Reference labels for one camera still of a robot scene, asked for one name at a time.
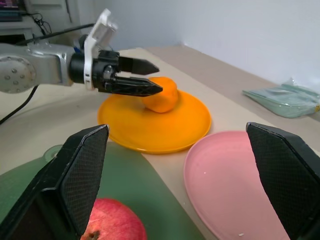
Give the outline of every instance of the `orange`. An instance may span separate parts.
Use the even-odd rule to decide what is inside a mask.
[[[177,84],[165,76],[150,77],[149,80],[161,86],[163,90],[155,95],[143,97],[144,106],[156,113],[165,113],[174,109],[178,102]]]

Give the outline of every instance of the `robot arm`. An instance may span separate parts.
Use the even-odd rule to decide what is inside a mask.
[[[150,96],[162,91],[146,78],[119,77],[131,72],[147,75],[159,69],[147,60],[121,57],[106,51],[117,26],[109,21],[110,11],[104,10],[84,43],[84,54],[73,47],[57,44],[16,46],[0,43],[0,91],[21,93],[40,84],[71,86],[85,84],[86,89],[100,92]]]

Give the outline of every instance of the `pomegranate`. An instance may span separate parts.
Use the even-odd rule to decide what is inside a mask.
[[[147,240],[138,216],[121,202],[97,198],[81,240]]]

